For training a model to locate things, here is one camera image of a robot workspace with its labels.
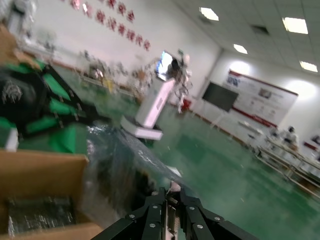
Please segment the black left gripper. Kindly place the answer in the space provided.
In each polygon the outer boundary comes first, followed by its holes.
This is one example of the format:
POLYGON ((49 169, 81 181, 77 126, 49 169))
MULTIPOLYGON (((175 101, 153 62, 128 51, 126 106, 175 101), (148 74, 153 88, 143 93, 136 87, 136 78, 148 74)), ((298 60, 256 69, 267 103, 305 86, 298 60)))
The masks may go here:
POLYGON ((73 124, 89 126, 101 119, 85 112, 85 104, 49 64, 27 73, 0 68, 0 116, 16 126, 18 137, 52 134, 73 124))

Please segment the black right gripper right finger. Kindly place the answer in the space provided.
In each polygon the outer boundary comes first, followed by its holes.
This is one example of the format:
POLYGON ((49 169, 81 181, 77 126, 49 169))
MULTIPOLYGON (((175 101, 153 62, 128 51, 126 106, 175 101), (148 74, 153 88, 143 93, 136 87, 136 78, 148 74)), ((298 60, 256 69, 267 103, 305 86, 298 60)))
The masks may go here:
POLYGON ((179 193, 180 226, 187 240, 256 240, 257 237, 204 208, 199 198, 179 193))

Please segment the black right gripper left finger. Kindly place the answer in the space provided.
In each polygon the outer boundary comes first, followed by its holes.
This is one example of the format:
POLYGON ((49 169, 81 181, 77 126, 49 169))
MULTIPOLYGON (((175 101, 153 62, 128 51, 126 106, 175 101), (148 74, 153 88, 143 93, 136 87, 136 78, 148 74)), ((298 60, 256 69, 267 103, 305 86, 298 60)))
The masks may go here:
POLYGON ((166 218, 166 189, 146 197, 144 205, 92 238, 92 240, 161 240, 166 218))

